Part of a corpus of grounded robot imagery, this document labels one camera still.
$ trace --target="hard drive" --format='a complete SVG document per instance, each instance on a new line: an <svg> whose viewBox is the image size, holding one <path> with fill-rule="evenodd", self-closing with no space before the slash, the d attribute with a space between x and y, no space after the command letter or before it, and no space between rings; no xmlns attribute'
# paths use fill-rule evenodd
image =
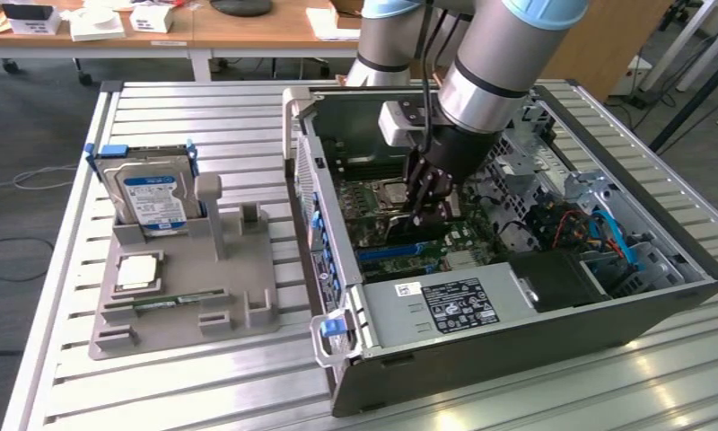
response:
<svg viewBox="0 0 718 431"><path fill-rule="evenodd" d="M87 162L109 192L119 224L139 224L143 235L154 237L180 233L186 220L202 216L194 161L192 145L105 145L90 154Z"/></svg>

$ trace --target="metal table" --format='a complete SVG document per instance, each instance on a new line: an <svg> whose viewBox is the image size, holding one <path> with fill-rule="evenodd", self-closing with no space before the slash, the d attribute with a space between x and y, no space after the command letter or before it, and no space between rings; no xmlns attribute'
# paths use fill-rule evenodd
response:
<svg viewBox="0 0 718 431"><path fill-rule="evenodd" d="M580 88L540 83L718 258L715 210ZM280 93L300 84L131 83L99 94L89 142L178 144L190 137L200 171L220 174L222 208L262 201L283 326L259 337L87 358L112 210L81 161L3 430L718 429L718 295L624 347L351 418L328 415L280 168ZM556 134L567 158L590 163Z"/></svg>

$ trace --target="hard disk drive label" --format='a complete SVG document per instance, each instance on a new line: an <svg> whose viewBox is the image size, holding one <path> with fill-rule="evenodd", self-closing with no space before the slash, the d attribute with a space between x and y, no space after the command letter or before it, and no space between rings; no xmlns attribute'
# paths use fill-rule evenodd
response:
<svg viewBox="0 0 718 431"><path fill-rule="evenodd" d="M478 278L423 286L422 295L442 334L500 321Z"/></svg>
<svg viewBox="0 0 718 431"><path fill-rule="evenodd" d="M172 196L178 185L170 175L123 181L138 223L146 229L174 229L186 223L182 202Z"/></svg>

